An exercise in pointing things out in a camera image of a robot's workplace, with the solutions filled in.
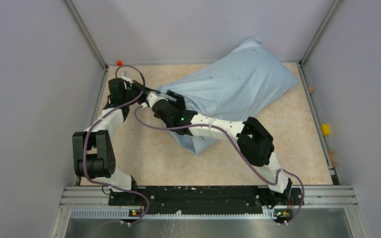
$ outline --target pillowcase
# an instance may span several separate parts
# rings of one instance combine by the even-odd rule
[[[158,90],[183,95],[186,109],[223,120],[246,120],[298,84],[295,76],[255,38],[210,66]],[[209,137],[172,136],[195,154],[216,140]]]

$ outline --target white wall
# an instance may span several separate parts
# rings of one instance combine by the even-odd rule
[[[61,0],[0,0],[0,238],[48,237],[102,71]]]
[[[343,180],[381,238],[381,1],[345,1],[306,68]]]
[[[249,36],[299,60],[333,0],[74,0],[108,64],[216,61]]]

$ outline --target cable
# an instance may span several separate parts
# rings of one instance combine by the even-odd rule
[[[243,153],[240,151],[239,147],[236,145],[236,143],[234,142],[234,140],[230,137],[230,135],[227,133],[226,130],[224,130],[223,128],[221,127],[218,127],[216,125],[208,125],[208,124],[193,124],[193,125],[184,125],[184,126],[176,126],[176,127],[169,127],[169,128],[166,128],[166,127],[156,127],[156,126],[152,126],[152,125],[148,125],[146,124],[145,122],[143,122],[137,115],[137,112],[139,109],[143,108],[143,106],[139,106],[135,109],[135,111],[133,112],[133,115],[135,116],[135,119],[141,123],[143,126],[146,126],[148,128],[151,128],[151,129],[155,129],[155,130],[179,130],[179,129],[185,129],[185,128],[190,128],[190,127],[198,127],[198,126],[205,126],[205,127],[211,127],[211,128],[214,128],[214,129],[217,129],[219,131],[221,131],[226,137],[227,139],[231,142],[232,146],[234,147],[234,149],[237,151],[237,153],[240,155],[240,157],[245,161],[245,163],[249,166],[249,168],[262,180],[264,181],[266,184],[269,184],[269,185],[272,185],[272,186],[275,186],[278,184],[278,175],[281,171],[295,177],[299,183],[300,183],[300,186],[302,187],[302,198],[301,198],[301,203],[303,203],[304,199],[305,199],[305,187],[302,183],[302,180],[295,174],[293,173],[290,173],[288,172],[287,170],[285,169],[279,169],[277,171],[277,173],[275,174],[275,181],[274,182],[270,182],[268,181],[267,179],[265,179],[254,167],[252,164],[249,163],[249,161],[246,159],[246,157],[243,155]],[[294,216],[287,222],[287,225],[289,225],[290,223],[293,222],[294,218],[297,217],[297,215],[299,214],[300,212],[300,209],[302,208],[302,206],[300,205],[298,208],[297,208],[297,211],[296,213],[294,214]]]
[[[278,172],[277,174],[275,174],[275,181],[274,182],[270,182],[268,181],[266,178],[264,178],[250,163],[249,161],[246,159],[246,157],[242,154],[242,152],[240,151],[239,147],[235,144],[234,140],[230,137],[230,135],[227,133],[227,131],[225,131],[223,128],[221,127],[218,127],[216,125],[209,125],[209,124],[193,124],[193,125],[183,125],[183,126],[176,126],[176,127],[170,127],[170,128],[166,128],[166,127],[156,127],[156,126],[152,126],[152,125],[148,125],[146,123],[144,123],[141,119],[139,119],[139,117],[137,116],[136,112],[143,108],[143,106],[140,106],[138,108],[135,109],[135,111],[133,112],[133,115],[135,116],[136,120],[141,123],[142,125],[148,127],[148,128],[151,128],[151,129],[155,129],[155,130],[179,130],[179,129],[185,129],[185,128],[190,128],[190,127],[211,127],[211,128],[214,128],[214,129],[217,129],[219,131],[221,131],[222,133],[224,133],[224,135],[227,137],[227,139],[229,139],[229,141],[231,142],[232,146],[234,147],[234,149],[237,151],[237,153],[240,155],[240,157],[245,161],[245,163],[249,166],[249,168],[262,180],[264,181],[266,184],[269,184],[271,186],[275,186],[278,184]]]
[[[104,186],[101,186],[101,191],[105,194],[105,195],[109,195],[110,196],[110,193],[106,193],[105,191],[104,191]]]
[[[122,107],[125,107],[125,106],[128,106],[128,105],[134,103],[134,102],[135,102],[136,100],[138,100],[138,98],[143,94],[143,89],[145,88],[145,78],[144,78],[144,75],[141,73],[141,71],[140,71],[139,69],[137,69],[136,67],[131,66],[131,65],[122,65],[122,66],[119,66],[119,67],[116,69],[116,73],[118,72],[118,70],[119,70],[120,68],[123,68],[123,67],[133,68],[133,69],[135,69],[135,70],[139,73],[139,75],[141,76],[141,79],[142,79],[142,85],[143,85],[142,90],[141,90],[141,92],[138,94],[138,96],[135,97],[134,99],[132,99],[131,101],[129,101],[129,102],[127,102],[127,103],[124,103],[124,104],[122,104],[122,105],[120,105],[120,106],[117,106],[117,107],[113,108],[112,110],[110,110],[107,114],[103,115],[103,116],[102,116],[103,119],[106,118],[106,117],[108,117],[112,112],[116,111],[117,109],[121,109]],[[131,226],[131,225],[134,225],[134,224],[136,224],[137,222],[139,222],[139,221],[145,216],[145,214],[148,212],[148,209],[149,209],[149,207],[150,207],[150,202],[149,202],[148,198],[147,198],[144,194],[142,194],[142,193],[140,193],[140,192],[136,192],[136,191],[132,191],[132,190],[126,190],[126,189],[120,188],[120,187],[118,187],[118,186],[116,186],[116,185],[114,185],[114,184],[109,184],[109,183],[105,183],[105,182],[94,181],[94,180],[91,180],[90,177],[88,176],[88,171],[87,171],[87,166],[86,166],[86,165],[87,165],[87,146],[88,146],[88,139],[90,138],[90,134],[91,134],[91,132],[93,131],[93,129],[94,129],[94,128],[96,127],[96,125],[98,125],[101,121],[102,121],[101,119],[98,119],[97,121],[95,121],[95,122],[91,125],[90,129],[87,131],[87,134],[86,134],[86,136],[85,136],[85,140],[84,140],[84,152],[83,152],[83,155],[82,155],[82,159],[83,159],[83,169],[84,169],[84,177],[85,177],[90,183],[98,184],[98,185],[101,185],[101,186],[112,187],[112,188],[114,188],[114,189],[117,189],[117,190],[120,190],[120,191],[123,191],[123,192],[133,193],[133,194],[139,195],[139,196],[141,196],[142,198],[144,198],[144,200],[145,200],[146,203],[147,203],[147,206],[146,206],[144,212],[141,214],[141,216],[140,216],[136,221],[134,221],[134,222],[132,222],[132,223],[130,223],[130,224],[128,223],[128,225]],[[102,225],[100,225],[99,227],[97,227],[96,229],[94,229],[94,230],[92,231],[92,233],[95,232],[95,231],[96,231],[97,229],[99,229],[100,227],[102,227]]]
[[[142,206],[144,205],[144,201],[141,199],[141,205],[139,206],[139,212],[142,213]]]

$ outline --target purple cable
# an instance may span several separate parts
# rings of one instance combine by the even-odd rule
[[[138,108],[135,109],[135,111],[133,112],[133,115],[135,116],[135,119],[141,123],[143,126],[146,126],[148,128],[151,128],[151,129],[155,129],[155,130],[179,130],[179,129],[185,129],[185,128],[190,128],[190,127],[198,127],[198,126],[205,126],[205,127],[210,127],[210,125],[208,124],[193,124],[193,125],[183,125],[183,126],[176,126],[176,127],[170,127],[170,128],[166,128],[166,127],[156,127],[156,126],[152,126],[152,125],[148,125],[146,124],[145,122],[143,122],[139,117],[138,115],[136,114],[138,112],[139,109],[143,108],[143,106],[140,106]],[[303,203],[303,201],[305,200],[305,187],[302,183],[302,180],[295,174],[293,173],[290,173],[288,172],[287,170],[285,169],[280,169],[277,171],[277,173],[275,174],[275,182],[270,182],[268,181],[267,179],[265,179],[254,167],[253,165],[251,165],[249,163],[249,161],[246,159],[246,157],[243,155],[243,153],[240,151],[239,147],[236,145],[236,143],[234,142],[234,140],[231,138],[231,136],[227,133],[226,130],[224,130],[223,128],[221,127],[218,127],[216,125],[211,125],[212,128],[214,129],[217,129],[219,131],[221,131],[222,133],[224,133],[224,135],[227,137],[227,139],[231,142],[231,144],[233,145],[234,149],[237,151],[237,153],[240,155],[240,157],[245,161],[245,163],[249,166],[249,168],[262,180],[264,181],[265,183],[269,184],[269,185],[272,185],[272,186],[275,186],[278,184],[278,175],[281,171],[295,177],[299,183],[300,183],[300,186],[302,187],[302,198],[301,198],[301,204]],[[300,212],[300,209],[302,208],[302,206],[300,205],[297,210],[296,210],[296,213],[294,214],[294,216],[287,222],[287,225],[291,224],[293,221],[294,221],[294,218],[296,218]]]
[[[142,81],[143,81],[143,84],[142,84],[142,85],[143,85],[143,88],[145,87],[145,78],[144,78],[144,76],[142,75],[141,71],[139,71],[139,69],[135,68],[134,66],[126,65],[126,64],[125,64],[125,65],[119,66],[118,69],[116,70],[116,73],[117,73],[117,71],[118,71],[120,68],[122,68],[122,67],[130,67],[130,68],[133,68],[133,69],[135,69],[136,71],[138,71],[138,73],[141,75],[141,78],[142,78]],[[113,109],[110,110],[107,114],[103,115],[102,118],[106,118],[106,117],[108,117],[112,112],[116,111],[117,109],[121,109],[122,107],[125,107],[125,106],[127,106],[127,105],[130,105],[130,104],[134,103],[136,100],[138,100],[138,98],[142,95],[142,93],[143,93],[143,92],[141,91],[141,92],[138,94],[138,96],[136,96],[136,97],[135,97],[134,99],[132,99],[131,101],[129,101],[129,102],[127,102],[127,103],[124,103],[124,104],[122,104],[122,105],[120,105],[120,106],[117,106],[117,107],[113,108]],[[146,206],[144,212],[142,213],[142,215],[141,215],[136,221],[134,221],[134,222],[132,222],[132,223],[130,224],[130,225],[132,226],[132,225],[136,224],[137,222],[139,222],[139,221],[145,216],[145,214],[148,212],[148,209],[149,209],[149,207],[150,207],[150,202],[149,202],[148,198],[147,198],[144,194],[142,194],[142,193],[140,193],[140,192],[136,192],[136,191],[132,191],[132,190],[126,190],[126,189],[120,188],[120,187],[118,187],[118,186],[116,186],[116,185],[114,185],[114,184],[109,184],[109,183],[105,183],[105,182],[93,181],[93,180],[91,180],[90,177],[88,176],[88,171],[87,171],[87,146],[88,146],[88,139],[89,139],[89,137],[90,137],[91,131],[92,131],[92,130],[94,129],[94,127],[95,127],[96,125],[98,125],[101,121],[102,121],[101,119],[98,119],[97,121],[95,121],[95,122],[91,125],[90,129],[87,131],[87,134],[86,134],[86,136],[85,136],[85,140],[84,140],[84,152],[83,152],[83,155],[82,155],[82,159],[83,159],[83,169],[84,169],[84,177],[85,177],[90,183],[98,184],[98,185],[101,185],[101,186],[113,187],[113,188],[115,188],[115,189],[117,189],[117,190],[120,190],[120,191],[123,191],[123,192],[128,192],[128,193],[133,193],[133,194],[139,195],[139,196],[141,196],[142,198],[145,199],[145,201],[146,201],[146,203],[147,203],[147,206]],[[100,228],[100,227],[102,227],[102,225],[99,226],[99,227],[97,227],[97,228],[95,228],[91,233],[89,233],[89,235],[92,234],[92,233],[94,233],[94,232],[95,232],[98,228]]]

